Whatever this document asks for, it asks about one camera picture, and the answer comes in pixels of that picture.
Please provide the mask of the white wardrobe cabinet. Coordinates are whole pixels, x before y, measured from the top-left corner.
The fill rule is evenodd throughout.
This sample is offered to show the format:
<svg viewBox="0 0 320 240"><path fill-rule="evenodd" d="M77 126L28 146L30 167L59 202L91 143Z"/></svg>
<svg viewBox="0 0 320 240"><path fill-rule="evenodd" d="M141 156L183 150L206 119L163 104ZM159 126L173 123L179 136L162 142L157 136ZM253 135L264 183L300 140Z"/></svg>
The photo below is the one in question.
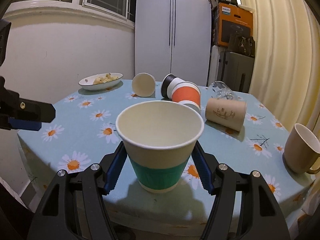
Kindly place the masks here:
<svg viewBox="0 0 320 240"><path fill-rule="evenodd" d="M156 81L172 73L204 86L210 58L208 0L137 0L135 73Z"/></svg>

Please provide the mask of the orange Philips cardboard box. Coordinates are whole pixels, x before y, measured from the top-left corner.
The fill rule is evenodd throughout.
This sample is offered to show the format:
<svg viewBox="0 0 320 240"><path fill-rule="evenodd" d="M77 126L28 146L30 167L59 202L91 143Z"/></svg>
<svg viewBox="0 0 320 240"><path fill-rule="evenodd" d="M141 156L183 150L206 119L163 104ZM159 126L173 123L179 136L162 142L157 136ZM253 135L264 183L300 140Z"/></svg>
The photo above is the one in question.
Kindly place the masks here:
<svg viewBox="0 0 320 240"><path fill-rule="evenodd" d="M232 4L219 3L213 16L213 45L228 47L231 35L253 35L253 14Z"/></svg>

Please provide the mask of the floral bowl with food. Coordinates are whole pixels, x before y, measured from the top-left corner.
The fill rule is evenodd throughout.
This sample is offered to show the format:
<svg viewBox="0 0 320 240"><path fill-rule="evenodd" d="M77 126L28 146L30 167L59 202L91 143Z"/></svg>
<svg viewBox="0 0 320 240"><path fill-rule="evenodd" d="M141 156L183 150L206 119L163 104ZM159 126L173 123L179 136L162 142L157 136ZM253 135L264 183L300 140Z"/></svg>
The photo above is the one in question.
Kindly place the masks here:
<svg viewBox="0 0 320 240"><path fill-rule="evenodd" d="M103 73L81 79L78 84L84 90L96 91L114 87L123 78L121 73Z"/></svg>

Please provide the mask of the brown kraft paper cup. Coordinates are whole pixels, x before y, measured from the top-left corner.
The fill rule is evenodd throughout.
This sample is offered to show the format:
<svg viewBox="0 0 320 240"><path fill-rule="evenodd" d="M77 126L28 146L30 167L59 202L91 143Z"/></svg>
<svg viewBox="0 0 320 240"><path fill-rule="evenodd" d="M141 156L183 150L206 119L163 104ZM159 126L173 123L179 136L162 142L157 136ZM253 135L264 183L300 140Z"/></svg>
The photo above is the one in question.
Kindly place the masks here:
<svg viewBox="0 0 320 240"><path fill-rule="evenodd" d="M207 120L240 132L244 124L247 103L244 101L215 99L207 101Z"/></svg>

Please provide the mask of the pink banded paper cup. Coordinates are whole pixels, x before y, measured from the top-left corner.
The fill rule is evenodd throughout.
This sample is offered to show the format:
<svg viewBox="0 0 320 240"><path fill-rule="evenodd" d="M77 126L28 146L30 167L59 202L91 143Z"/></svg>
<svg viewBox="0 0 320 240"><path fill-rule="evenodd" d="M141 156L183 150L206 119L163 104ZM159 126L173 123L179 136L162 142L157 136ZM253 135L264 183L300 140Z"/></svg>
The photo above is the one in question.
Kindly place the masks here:
<svg viewBox="0 0 320 240"><path fill-rule="evenodd" d="M155 78L148 73L139 73L132 80L132 91L140 97L150 97L155 92Z"/></svg>

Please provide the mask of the green banded paper cup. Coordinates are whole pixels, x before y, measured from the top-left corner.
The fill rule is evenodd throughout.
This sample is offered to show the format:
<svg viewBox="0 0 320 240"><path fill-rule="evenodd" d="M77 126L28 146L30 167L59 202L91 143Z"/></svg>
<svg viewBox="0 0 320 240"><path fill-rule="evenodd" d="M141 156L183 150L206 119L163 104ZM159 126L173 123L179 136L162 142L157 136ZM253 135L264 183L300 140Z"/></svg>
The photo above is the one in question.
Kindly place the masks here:
<svg viewBox="0 0 320 240"><path fill-rule="evenodd" d="M138 182L146 191L172 191L204 130L197 111L171 101L146 101L127 107L116 118Z"/></svg>

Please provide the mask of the dark grey suitcase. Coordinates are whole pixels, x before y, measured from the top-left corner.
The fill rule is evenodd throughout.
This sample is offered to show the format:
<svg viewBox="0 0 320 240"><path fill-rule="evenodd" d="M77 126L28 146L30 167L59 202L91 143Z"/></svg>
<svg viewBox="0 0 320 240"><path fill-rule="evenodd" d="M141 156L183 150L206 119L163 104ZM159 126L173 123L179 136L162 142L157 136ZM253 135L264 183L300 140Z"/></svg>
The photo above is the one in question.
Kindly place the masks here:
<svg viewBox="0 0 320 240"><path fill-rule="evenodd" d="M248 93L253 74L254 58L231 51L220 53L217 80L231 90Z"/></svg>

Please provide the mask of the black banded paper cup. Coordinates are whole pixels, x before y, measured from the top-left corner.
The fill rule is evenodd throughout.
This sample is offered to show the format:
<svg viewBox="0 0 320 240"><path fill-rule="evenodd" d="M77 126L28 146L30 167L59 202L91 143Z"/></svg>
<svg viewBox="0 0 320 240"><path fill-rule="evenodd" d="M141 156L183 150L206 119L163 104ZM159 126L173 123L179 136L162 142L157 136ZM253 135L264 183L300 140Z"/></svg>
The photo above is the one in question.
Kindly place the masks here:
<svg viewBox="0 0 320 240"><path fill-rule="evenodd" d="M176 77L172 73L166 75L161 84L161 95L163 96L163 98L171 99L174 87L182 82L184 82L184 80Z"/></svg>

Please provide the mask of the cream curtain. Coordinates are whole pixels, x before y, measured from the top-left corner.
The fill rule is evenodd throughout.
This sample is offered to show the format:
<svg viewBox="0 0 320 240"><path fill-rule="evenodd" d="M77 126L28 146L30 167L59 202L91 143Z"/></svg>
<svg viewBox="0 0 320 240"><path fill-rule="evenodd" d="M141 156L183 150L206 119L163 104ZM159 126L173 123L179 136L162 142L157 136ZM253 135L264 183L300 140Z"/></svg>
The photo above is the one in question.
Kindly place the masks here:
<svg viewBox="0 0 320 240"><path fill-rule="evenodd" d="M319 136L319 23L304 0L241 0L253 13L250 93L290 131Z"/></svg>

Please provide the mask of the orange banded paper cup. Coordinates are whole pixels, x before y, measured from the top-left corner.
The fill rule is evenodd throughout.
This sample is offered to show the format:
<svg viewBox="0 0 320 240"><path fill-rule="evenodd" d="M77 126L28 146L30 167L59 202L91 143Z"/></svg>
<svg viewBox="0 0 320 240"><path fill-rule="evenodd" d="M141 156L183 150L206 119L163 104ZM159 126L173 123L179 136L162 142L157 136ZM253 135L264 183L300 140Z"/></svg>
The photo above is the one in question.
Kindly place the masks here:
<svg viewBox="0 0 320 240"><path fill-rule="evenodd" d="M201 113L201 92L197 85L190 81L177 84L172 90L171 99Z"/></svg>

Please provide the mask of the beige ceramic mug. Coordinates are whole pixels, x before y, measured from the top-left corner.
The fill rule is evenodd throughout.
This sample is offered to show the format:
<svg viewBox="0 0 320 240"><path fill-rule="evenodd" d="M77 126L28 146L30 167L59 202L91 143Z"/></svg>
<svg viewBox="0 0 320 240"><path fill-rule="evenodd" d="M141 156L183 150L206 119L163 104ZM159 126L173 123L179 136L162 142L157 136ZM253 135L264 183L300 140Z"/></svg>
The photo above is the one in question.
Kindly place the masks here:
<svg viewBox="0 0 320 240"><path fill-rule="evenodd" d="M319 139L306 126L296 123L286 141L283 156L296 174L317 174L319 167L312 167L319 159Z"/></svg>

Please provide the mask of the dark handbag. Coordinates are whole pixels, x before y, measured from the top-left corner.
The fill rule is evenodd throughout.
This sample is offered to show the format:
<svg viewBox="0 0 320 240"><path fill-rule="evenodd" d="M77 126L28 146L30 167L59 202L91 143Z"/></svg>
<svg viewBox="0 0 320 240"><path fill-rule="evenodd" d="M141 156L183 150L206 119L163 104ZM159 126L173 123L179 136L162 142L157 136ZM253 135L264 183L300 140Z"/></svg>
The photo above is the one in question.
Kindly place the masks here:
<svg viewBox="0 0 320 240"><path fill-rule="evenodd" d="M231 34L227 50L255 58L255 40L252 36L242 36L238 33Z"/></svg>

